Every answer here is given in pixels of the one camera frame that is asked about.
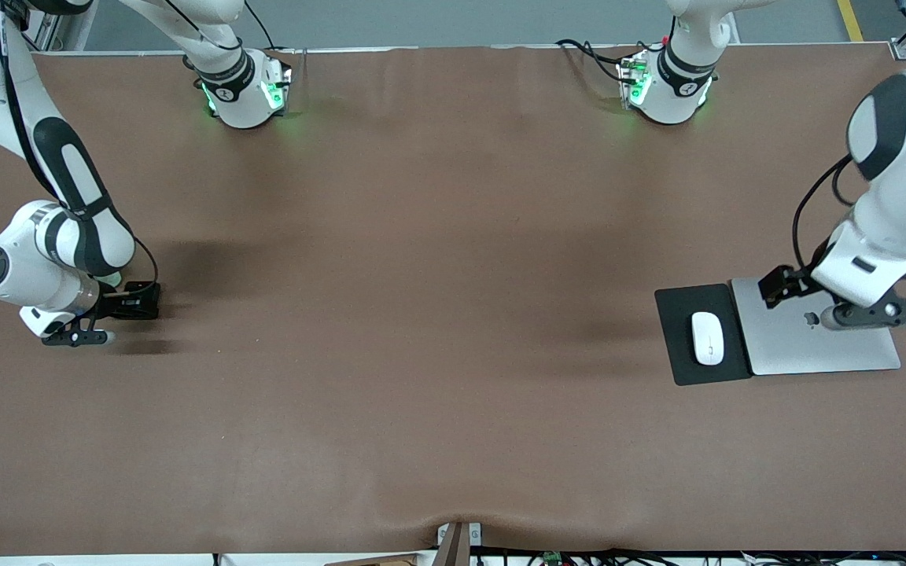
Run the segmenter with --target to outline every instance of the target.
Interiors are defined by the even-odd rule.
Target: table surface
[[[790,261],[901,68],[884,44],[731,48],[675,127],[574,50],[294,62],[293,114],[234,131],[179,57],[37,60],[163,316],[54,350],[0,303],[0,554],[409,549],[456,519],[514,547],[906,549],[906,329],[898,372],[680,388],[652,298]],[[0,229],[39,197],[0,149]],[[805,247],[842,212],[824,190]]]

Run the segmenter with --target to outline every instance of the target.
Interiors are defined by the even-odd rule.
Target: mouse pad
[[[655,293],[655,306],[676,384],[731,382],[751,377],[733,296],[725,284],[659,289]],[[715,366],[703,366],[694,359],[691,315],[699,311],[711,312],[722,322],[726,352],[722,362]]]

